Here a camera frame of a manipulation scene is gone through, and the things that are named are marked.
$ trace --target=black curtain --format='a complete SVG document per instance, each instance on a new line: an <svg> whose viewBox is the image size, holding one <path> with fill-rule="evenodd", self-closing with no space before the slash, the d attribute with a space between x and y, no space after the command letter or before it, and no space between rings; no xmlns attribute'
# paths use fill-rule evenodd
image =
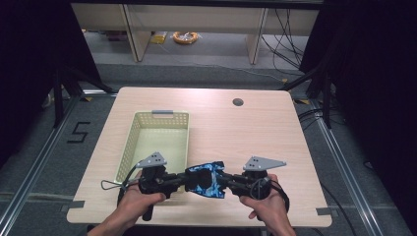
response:
<svg viewBox="0 0 417 236"><path fill-rule="evenodd" d="M0 167L18 151L53 87L56 70L77 68L100 82L71 5L3 0L0 4Z"/></svg>
<svg viewBox="0 0 417 236"><path fill-rule="evenodd" d="M301 70L326 57L328 45L351 17L351 38L327 72L367 158L413 234L417 235L417 7L415 1L367 1L356 11L320 12Z"/></svg>

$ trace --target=basket handle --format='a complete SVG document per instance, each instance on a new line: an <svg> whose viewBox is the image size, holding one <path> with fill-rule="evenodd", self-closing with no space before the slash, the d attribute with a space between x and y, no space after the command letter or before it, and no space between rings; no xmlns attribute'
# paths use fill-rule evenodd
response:
<svg viewBox="0 0 417 236"><path fill-rule="evenodd" d="M153 118L174 118L173 110L153 110L151 113Z"/></svg>

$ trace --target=blue object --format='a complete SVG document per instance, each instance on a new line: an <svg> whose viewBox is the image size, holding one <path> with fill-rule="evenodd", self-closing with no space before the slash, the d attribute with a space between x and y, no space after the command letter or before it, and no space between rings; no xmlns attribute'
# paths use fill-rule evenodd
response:
<svg viewBox="0 0 417 236"><path fill-rule="evenodd" d="M208 197L224 199L225 187L217 183L217 176L223 173L224 164L222 161L193 166L187 169L192 176L194 184L189 186L188 191Z"/></svg>

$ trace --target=mesh basket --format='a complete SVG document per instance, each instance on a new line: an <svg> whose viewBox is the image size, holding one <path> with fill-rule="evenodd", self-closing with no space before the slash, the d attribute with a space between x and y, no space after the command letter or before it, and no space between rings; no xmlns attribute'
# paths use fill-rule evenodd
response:
<svg viewBox="0 0 417 236"><path fill-rule="evenodd" d="M132 167L155 151L167 160L168 173L184 172L187 166L189 113L144 111L135 113L116 174L121 183Z"/></svg>

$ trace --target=wrist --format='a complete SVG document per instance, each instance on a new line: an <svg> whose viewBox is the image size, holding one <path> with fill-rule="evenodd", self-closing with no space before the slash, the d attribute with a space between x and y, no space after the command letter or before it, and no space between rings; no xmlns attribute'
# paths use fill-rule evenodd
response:
<svg viewBox="0 0 417 236"><path fill-rule="evenodd" d="M295 231L289 221L279 221L276 225L269 228L273 236L295 236Z"/></svg>
<svg viewBox="0 0 417 236"><path fill-rule="evenodd" d="M123 233L128 227L117 220L117 217L109 215L102 223L97 225L92 231L89 232L89 236L118 236Z"/></svg>

